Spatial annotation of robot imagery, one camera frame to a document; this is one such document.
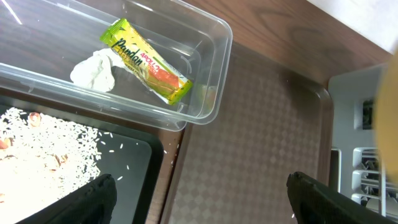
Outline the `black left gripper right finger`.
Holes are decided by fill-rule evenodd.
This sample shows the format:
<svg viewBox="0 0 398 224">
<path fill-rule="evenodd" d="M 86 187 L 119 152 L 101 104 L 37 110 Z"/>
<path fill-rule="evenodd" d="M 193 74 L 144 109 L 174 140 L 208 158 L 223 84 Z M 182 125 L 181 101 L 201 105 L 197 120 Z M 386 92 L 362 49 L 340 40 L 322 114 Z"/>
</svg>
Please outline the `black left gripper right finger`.
<svg viewBox="0 0 398 224">
<path fill-rule="evenodd" d="M 395 224 L 303 172 L 290 174 L 286 186 L 298 224 Z"/>
</svg>

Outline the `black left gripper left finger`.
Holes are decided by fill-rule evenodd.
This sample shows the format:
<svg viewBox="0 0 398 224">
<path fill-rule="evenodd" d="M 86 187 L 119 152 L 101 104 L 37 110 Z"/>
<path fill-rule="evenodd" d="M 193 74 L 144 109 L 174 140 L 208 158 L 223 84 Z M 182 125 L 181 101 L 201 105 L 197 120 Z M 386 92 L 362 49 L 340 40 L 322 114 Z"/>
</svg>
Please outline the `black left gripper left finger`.
<svg viewBox="0 0 398 224">
<path fill-rule="evenodd" d="M 18 224 L 109 224 L 116 202 L 115 180 L 103 174 Z"/>
</svg>

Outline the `rice leftovers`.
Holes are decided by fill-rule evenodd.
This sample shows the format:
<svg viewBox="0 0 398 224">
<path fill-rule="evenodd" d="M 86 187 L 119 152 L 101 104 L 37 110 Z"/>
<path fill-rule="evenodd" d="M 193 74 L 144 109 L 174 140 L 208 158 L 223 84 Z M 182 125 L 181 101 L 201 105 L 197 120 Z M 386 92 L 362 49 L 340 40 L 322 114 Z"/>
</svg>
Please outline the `rice leftovers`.
<svg viewBox="0 0 398 224">
<path fill-rule="evenodd" d="M 16 107 L 1 107 L 1 223 L 17 223 L 106 170 L 109 131 Z"/>
</svg>

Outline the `yellow plate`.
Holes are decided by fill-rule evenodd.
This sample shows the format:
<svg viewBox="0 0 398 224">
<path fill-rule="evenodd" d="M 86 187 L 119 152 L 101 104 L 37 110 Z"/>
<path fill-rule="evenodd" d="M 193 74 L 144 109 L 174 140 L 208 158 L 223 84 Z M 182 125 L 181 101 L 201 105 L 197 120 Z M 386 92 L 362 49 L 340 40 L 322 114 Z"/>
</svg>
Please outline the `yellow plate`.
<svg viewBox="0 0 398 224">
<path fill-rule="evenodd" d="M 379 157 L 391 182 L 397 183 L 397 52 L 382 74 L 376 97 L 374 130 Z"/>
</svg>

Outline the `white napkin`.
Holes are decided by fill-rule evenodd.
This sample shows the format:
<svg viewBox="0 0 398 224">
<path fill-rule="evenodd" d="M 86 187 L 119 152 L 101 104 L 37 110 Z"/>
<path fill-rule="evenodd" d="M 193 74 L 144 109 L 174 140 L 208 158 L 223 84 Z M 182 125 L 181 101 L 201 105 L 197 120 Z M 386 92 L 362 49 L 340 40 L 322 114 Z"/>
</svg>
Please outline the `white napkin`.
<svg viewBox="0 0 398 224">
<path fill-rule="evenodd" d="M 78 86 L 101 92 L 109 92 L 115 86 L 111 69 L 127 68 L 122 58 L 112 49 L 101 49 L 93 52 L 88 59 L 73 68 L 70 79 Z"/>
</svg>

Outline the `green orange snack wrapper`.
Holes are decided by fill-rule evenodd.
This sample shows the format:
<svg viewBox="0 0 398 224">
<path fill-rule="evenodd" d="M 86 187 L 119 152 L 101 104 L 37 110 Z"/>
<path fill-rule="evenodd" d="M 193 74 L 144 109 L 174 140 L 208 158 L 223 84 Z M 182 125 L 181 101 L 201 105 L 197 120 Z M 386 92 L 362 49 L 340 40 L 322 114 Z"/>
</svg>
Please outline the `green orange snack wrapper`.
<svg viewBox="0 0 398 224">
<path fill-rule="evenodd" d="M 129 71 L 168 105 L 179 102 L 193 86 L 125 18 L 109 26 L 100 41 L 116 52 Z"/>
</svg>

